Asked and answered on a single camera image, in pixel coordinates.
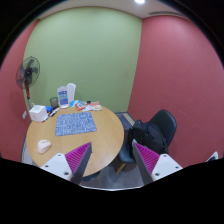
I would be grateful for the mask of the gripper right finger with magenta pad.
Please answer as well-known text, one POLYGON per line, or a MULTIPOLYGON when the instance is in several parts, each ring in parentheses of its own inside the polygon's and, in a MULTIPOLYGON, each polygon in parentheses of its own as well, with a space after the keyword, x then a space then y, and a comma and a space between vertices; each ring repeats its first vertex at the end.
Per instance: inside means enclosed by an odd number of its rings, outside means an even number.
POLYGON ((159 155, 136 141, 132 142, 132 147, 132 153, 145 185, 182 169, 168 154, 159 155))

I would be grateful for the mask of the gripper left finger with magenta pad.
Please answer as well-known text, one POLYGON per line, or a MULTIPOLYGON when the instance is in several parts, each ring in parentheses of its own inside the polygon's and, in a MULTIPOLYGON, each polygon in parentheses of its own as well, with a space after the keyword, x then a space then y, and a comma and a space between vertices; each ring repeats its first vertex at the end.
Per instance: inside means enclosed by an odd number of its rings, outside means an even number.
POLYGON ((67 154, 57 153, 41 169, 79 185, 92 153, 92 144, 86 143, 67 154))

